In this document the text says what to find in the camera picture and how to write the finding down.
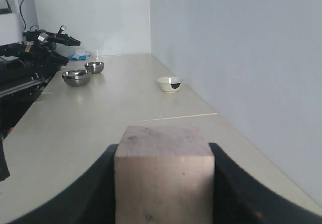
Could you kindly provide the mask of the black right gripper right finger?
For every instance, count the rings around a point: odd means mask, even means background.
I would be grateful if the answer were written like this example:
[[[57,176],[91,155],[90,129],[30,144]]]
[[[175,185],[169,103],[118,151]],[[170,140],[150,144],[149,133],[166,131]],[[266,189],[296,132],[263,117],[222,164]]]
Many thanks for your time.
[[[215,156],[213,223],[321,223],[321,216],[264,186],[218,144]]]

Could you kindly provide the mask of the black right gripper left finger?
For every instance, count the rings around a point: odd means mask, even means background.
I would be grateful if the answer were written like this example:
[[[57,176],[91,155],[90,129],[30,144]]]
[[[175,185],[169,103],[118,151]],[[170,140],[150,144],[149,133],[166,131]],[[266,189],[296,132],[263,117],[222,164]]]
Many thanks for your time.
[[[113,144],[70,186],[11,223],[115,223]]]

